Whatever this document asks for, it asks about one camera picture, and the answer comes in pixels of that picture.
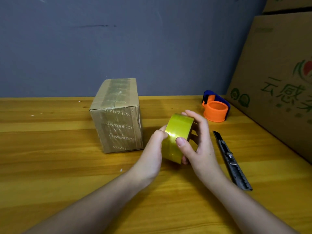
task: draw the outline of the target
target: orange tape dispenser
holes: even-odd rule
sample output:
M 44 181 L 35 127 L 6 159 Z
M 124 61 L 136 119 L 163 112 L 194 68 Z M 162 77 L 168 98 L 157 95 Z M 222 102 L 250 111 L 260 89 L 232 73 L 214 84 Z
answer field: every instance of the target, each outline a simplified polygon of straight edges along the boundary
M 231 108 L 225 99 L 210 90 L 205 91 L 202 106 L 205 108 L 204 117 L 213 122 L 225 121 Z

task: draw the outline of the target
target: person's right hand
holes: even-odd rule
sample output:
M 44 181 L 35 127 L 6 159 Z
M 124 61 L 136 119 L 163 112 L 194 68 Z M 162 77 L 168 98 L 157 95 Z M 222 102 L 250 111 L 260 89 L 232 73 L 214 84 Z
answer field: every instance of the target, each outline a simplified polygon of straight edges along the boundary
M 195 152 L 189 142 L 182 137 L 176 139 L 177 146 L 190 161 L 198 178 L 208 187 L 216 182 L 216 179 L 225 177 L 216 160 L 208 122 L 201 115 L 190 110 L 182 112 L 182 115 L 194 118 L 193 130 L 198 136 L 192 134 L 190 139 L 198 145 L 198 148 Z M 182 162 L 185 164 L 186 159 L 182 158 Z

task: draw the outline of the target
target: orange ring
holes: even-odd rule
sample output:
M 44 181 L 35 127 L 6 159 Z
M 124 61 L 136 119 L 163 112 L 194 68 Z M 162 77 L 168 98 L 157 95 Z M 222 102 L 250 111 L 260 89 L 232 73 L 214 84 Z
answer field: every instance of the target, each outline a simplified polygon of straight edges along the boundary
M 225 120 L 225 116 L 227 115 L 227 111 L 229 109 L 229 107 L 225 103 L 212 101 L 208 98 L 207 104 L 205 104 L 205 102 L 202 102 L 202 105 L 205 108 L 204 117 L 209 121 L 223 122 Z

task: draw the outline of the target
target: person's left arm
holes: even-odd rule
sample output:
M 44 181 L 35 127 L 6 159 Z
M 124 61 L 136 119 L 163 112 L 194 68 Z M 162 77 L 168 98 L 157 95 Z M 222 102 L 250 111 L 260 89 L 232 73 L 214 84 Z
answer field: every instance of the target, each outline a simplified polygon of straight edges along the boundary
M 158 175 L 161 143 L 168 136 L 165 128 L 155 131 L 129 171 L 24 233 L 102 232 L 124 205 Z

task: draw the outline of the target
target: blue wall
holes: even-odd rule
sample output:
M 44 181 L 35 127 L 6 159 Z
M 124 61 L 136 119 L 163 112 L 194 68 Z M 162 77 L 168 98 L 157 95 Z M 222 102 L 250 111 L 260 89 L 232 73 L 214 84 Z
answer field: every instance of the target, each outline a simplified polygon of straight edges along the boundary
M 225 94 L 266 0 L 0 0 L 0 97 Z

